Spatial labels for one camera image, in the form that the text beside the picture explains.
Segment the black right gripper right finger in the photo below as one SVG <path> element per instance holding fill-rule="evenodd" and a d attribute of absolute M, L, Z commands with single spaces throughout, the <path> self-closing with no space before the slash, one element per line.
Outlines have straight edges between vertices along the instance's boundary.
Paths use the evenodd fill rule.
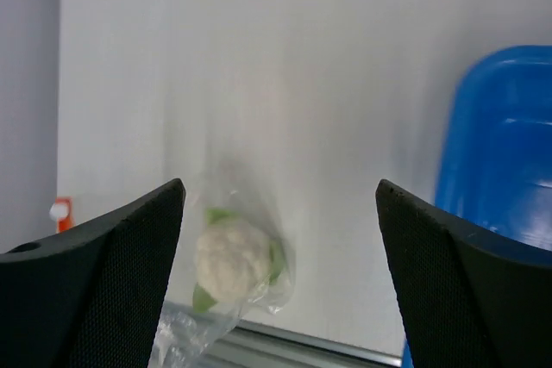
<path fill-rule="evenodd" d="M 396 184 L 379 229 L 416 367 L 548 367 L 551 254 L 447 213 Z"/>

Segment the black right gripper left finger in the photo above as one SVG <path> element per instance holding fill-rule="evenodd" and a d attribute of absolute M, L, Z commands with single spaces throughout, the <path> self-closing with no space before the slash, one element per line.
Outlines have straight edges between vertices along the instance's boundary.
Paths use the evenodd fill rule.
<path fill-rule="evenodd" d="M 4 367 L 145 367 L 179 241 L 185 187 L 1 256 Z"/>

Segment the white toy cauliflower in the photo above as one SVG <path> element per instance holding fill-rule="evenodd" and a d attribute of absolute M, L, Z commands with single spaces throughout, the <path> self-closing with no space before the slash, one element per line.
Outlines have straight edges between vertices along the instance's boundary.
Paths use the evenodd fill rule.
<path fill-rule="evenodd" d="M 277 284 L 286 267 L 278 239 L 235 211 L 207 209 L 196 246 L 192 307 L 206 312 L 219 303 L 252 302 Z"/>

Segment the clear orange zip top bag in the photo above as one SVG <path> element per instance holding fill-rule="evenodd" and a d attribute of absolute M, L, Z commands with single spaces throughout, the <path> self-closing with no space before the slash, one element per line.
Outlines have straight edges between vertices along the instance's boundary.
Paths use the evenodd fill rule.
<path fill-rule="evenodd" d="M 179 241 L 148 364 L 194 367 L 252 309 L 278 313 L 295 284 L 295 252 L 268 179 L 244 159 L 163 163 L 181 178 Z"/>

